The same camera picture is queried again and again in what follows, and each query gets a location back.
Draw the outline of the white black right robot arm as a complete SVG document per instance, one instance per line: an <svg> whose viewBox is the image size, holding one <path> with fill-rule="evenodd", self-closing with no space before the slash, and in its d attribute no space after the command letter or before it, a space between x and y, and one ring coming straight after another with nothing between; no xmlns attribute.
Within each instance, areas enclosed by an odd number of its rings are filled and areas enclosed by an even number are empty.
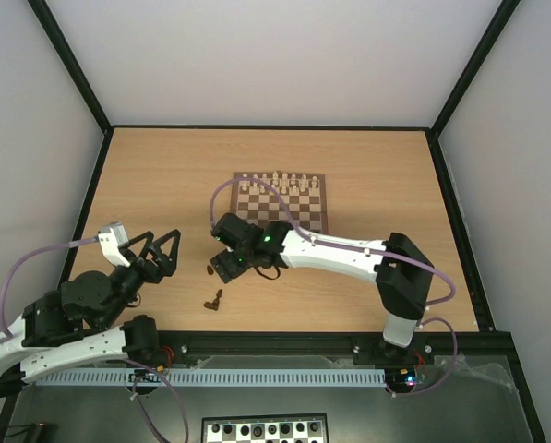
<svg viewBox="0 0 551 443"><path fill-rule="evenodd" d="M310 232L295 221L260 228L233 213L214 222L210 233L225 245L210 260L224 283L249 269L310 268L375 284L388 312L382 350L395 362L413 352L413 334L426 309L456 293L454 282L400 233L387 240L351 240Z"/></svg>

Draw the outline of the small printed chess board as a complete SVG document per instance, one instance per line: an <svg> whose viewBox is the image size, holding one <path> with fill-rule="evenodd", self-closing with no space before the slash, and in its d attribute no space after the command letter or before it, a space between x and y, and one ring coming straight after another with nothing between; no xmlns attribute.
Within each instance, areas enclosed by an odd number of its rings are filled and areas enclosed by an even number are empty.
<svg viewBox="0 0 551 443"><path fill-rule="evenodd" d="M325 414L204 418L201 442L328 443Z"/></svg>

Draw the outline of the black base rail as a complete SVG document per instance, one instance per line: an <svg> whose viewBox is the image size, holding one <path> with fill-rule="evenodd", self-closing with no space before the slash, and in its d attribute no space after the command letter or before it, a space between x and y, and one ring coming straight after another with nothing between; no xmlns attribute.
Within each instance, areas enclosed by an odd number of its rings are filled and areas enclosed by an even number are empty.
<svg viewBox="0 0 551 443"><path fill-rule="evenodd" d="M160 363L170 358L175 365L192 366L214 356L300 357L322 356L352 359L356 365L379 368L430 365L437 356L504 356L519 360L508 332L417 332L412 344L402 349L387 344L379 332L344 333L245 333L245 332L121 332L119 350L108 355L114 360L126 353L139 363Z"/></svg>

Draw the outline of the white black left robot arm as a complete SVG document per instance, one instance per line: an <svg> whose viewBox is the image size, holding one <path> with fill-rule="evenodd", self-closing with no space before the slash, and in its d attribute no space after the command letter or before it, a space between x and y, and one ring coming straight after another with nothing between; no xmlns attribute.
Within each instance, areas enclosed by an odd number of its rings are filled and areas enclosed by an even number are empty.
<svg viewBox="0 0 551 443"><path fill-rule="evenodd" d="M114 269L110 274L83 272L27 305L12 323L1 323L0 397L81 365L157 360L161 345L153 318L116 321L136 306L144 284L174 275L180 238L172 230L161 237L145 232L129 239L122 224L111 223L93 237L66 243L67 249L99 245Z"/></svg>

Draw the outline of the black frame post back left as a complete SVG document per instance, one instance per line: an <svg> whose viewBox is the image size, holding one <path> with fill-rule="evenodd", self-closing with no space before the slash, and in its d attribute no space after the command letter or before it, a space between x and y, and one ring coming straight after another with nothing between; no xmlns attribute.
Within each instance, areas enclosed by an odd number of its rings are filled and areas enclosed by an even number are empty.
<svg viewBox="0 0 551 443"><path fill-rule="evenodd" d="M99 129L103 134L107 134L113 126L97 99L51 8L44 0L28 0L27 3L64 65L66 72L71 77Z"/></svg>

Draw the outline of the black frame post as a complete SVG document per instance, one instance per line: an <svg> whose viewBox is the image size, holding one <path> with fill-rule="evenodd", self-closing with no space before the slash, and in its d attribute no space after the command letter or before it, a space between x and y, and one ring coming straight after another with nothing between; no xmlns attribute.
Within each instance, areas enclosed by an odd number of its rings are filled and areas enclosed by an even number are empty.
<svg viewBox="0 0 551 443"><path fill-rule="evenodd" d="M454 115L465 93L473 83L484 61L490 55L498 38L507 27L520 2L521 0L502 0L499 3L495 14L490 19L482 37L476 44L472 55L442 106L437 119L431 126L431 133L435 138L439 138L450 118Z"/></svg>
<svg viewBox="0 0 551 443"><path fill-rule="evenodd" d="M51 8L44 0L28 0L27 3L64 65L66 72L71 77L99 129L103 134L107 134L113 126L97 99Z"/></svg>

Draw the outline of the dark king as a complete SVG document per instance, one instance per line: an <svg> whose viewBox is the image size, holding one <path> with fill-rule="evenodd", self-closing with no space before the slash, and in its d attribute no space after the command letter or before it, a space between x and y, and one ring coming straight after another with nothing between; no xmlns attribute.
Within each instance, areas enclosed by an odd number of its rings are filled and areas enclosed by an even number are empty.
<svg viewBox="0 0 551 443"><path fill-rule="evenodd" d="M221 300L221 298L222 298L222 293L223 293L223 289L220 289L220 290L216 293L216 297L215 297L215 299L214 299L214 301L213 301L213 304L219 305L220 300Z"/></svg>

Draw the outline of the black frame post back right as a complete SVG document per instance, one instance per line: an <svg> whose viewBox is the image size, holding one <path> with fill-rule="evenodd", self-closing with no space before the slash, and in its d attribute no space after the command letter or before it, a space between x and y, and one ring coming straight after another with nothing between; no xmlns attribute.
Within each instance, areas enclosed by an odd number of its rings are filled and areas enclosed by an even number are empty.
<svg viewBox="0 0 551 443"><path fill-rule="evenodd" d="M498 38L507 27L520 2L521 0L502 0L499 3L495 14L490 19L482 37L476 44L472 55L442 106L437 119L431 126L431 133L435 138L439 138L450 118L454 115L465 93L473 83L484 61L490 55Z"/></svg>

